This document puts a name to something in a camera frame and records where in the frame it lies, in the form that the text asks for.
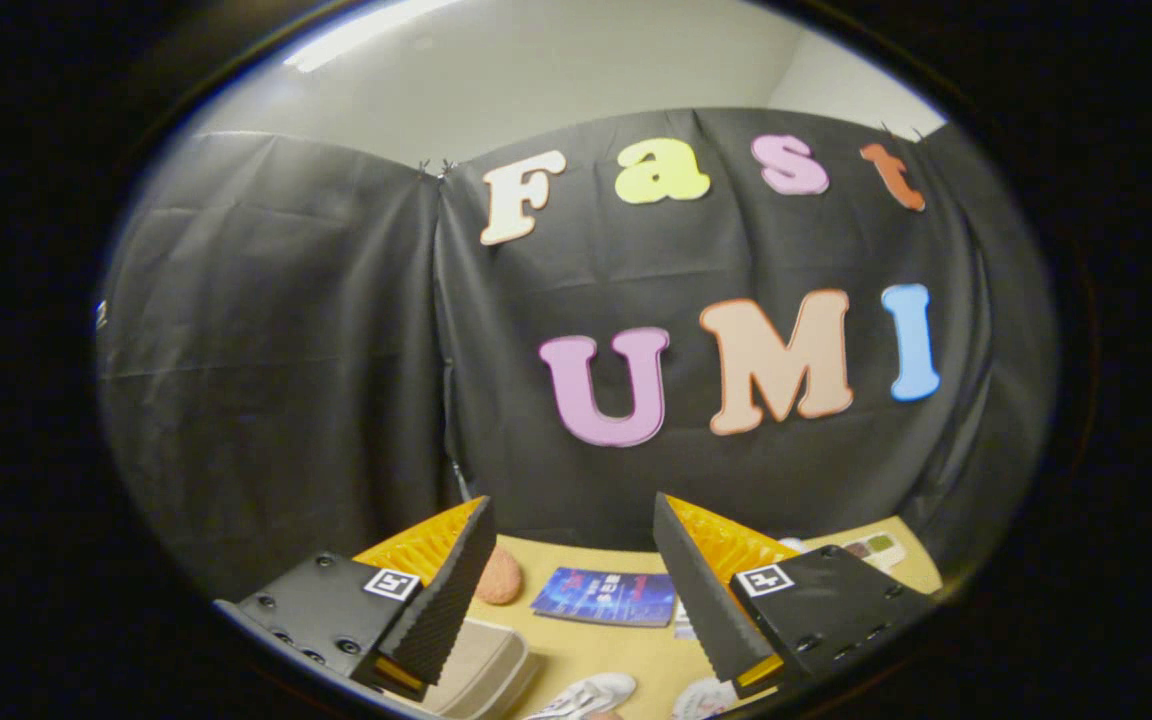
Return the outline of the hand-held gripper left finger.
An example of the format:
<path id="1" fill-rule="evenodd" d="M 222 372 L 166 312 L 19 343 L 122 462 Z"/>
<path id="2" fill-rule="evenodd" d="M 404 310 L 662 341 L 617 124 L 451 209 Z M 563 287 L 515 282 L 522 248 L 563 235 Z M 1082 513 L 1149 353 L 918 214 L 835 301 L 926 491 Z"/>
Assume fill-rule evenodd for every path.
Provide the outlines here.
<path id="1" fill-rule="evenodd" d="M 495 546 L 494 503 L 476 497 L 355 556 L 311 553 L 242 600 L 214 606 L 339 692 L 420 702 L 442 679 Z"/>

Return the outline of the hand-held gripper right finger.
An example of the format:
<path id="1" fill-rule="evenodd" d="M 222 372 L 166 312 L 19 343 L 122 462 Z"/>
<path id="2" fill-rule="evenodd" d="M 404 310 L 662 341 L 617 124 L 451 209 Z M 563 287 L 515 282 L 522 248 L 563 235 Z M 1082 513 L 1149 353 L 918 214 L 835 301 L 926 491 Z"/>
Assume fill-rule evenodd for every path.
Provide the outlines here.
<path id="1" fill-rule="evenodd" d="M 741 698 L 836 687 L 887 660 L 937 609 L 838 544 L 797 552 L 666 493 L 653 537 L 710 667 Z"/>

